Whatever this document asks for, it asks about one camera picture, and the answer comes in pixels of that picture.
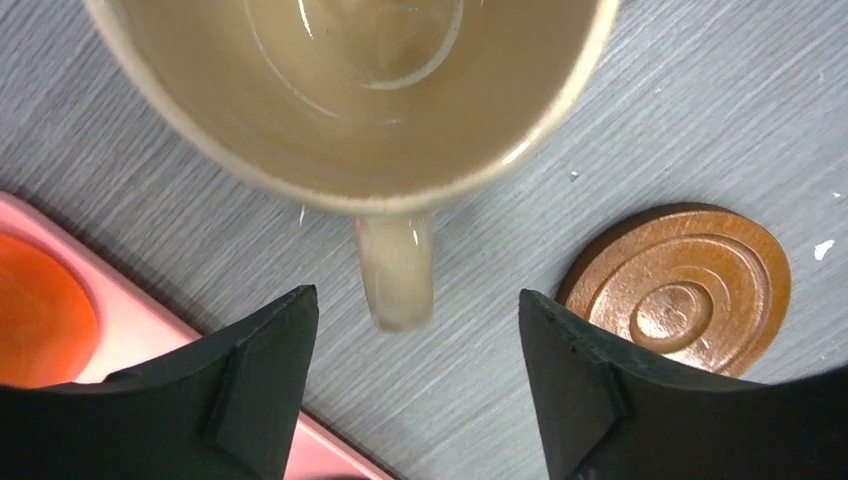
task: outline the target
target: brown coaster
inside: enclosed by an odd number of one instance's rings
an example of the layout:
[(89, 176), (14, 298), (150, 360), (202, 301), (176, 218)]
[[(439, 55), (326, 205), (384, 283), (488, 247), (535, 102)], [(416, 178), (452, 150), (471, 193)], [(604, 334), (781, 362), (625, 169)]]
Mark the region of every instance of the brown coaster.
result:
[(679, 204), (602, 233), (557, 301), (670, 359), (739, 376), (777, 335), (790, 290), (786, 254), (763, 227), (719, 207)]

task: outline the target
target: mug rim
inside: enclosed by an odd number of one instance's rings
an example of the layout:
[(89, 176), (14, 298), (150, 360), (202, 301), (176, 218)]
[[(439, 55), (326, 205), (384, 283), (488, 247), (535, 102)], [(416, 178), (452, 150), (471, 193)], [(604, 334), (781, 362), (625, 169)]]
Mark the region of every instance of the mug rim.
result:
[(448, 184), (409, 194), (350, 197), (290, 183), (256, 167), (230, 151), (201, 127), (164, 87), (123, 27), (115, 0), (84, 0), (89, 16), (112, 55), (145, 100), (178, 133), (210, 160), (263, 190), (310, 207), (349, 215), (388, 215), (429, 210), (494, 183), (525, 163), (559, 127), (600, 61), (612, 31), (620, 0), (596, 0), (594, 17), (574, 66), (542, 117), (510, 149), (474, 172)]

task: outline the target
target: table surface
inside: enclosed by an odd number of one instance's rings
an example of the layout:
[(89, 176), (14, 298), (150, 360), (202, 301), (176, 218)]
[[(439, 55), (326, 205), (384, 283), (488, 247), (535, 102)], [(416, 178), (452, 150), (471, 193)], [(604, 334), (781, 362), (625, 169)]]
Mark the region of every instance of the table surface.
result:
[(0, 189), (201, 331), (316, 284), (308, 410), (405, 478), (539, 479), (519, 289), (553, 294), (628, 214), (714, 203), (781, 242), (792, 304), (747, 378), (848, 361), (846, 66), (848, 2), (626, 2), (562, 128), (439, 212), (436, 320), (405, 336), (371, 326), (350, 220), (301, 217), (208, 162), (134, 90), (81, 2), (0, 0)]

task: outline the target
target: mug handle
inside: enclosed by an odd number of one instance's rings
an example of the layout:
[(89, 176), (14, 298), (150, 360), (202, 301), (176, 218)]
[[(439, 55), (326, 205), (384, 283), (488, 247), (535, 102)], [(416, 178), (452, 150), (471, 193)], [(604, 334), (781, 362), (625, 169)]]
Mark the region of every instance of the mug handle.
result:
[(404, 332), (433, 318), (433, 212), (358, 217), (359, 268), (377, 328)]

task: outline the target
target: black object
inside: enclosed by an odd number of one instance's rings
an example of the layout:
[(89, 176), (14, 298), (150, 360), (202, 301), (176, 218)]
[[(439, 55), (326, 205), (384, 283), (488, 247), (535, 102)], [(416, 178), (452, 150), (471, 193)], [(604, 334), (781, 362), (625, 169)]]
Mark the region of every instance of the black object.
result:
[(848, 367), (760, 385), (673, 362), (521, 292), (551, 479), (848, 478)]
[(298, 287), (100, 384), (0, 386), (0, 478), (280, 480), (317, 325)]

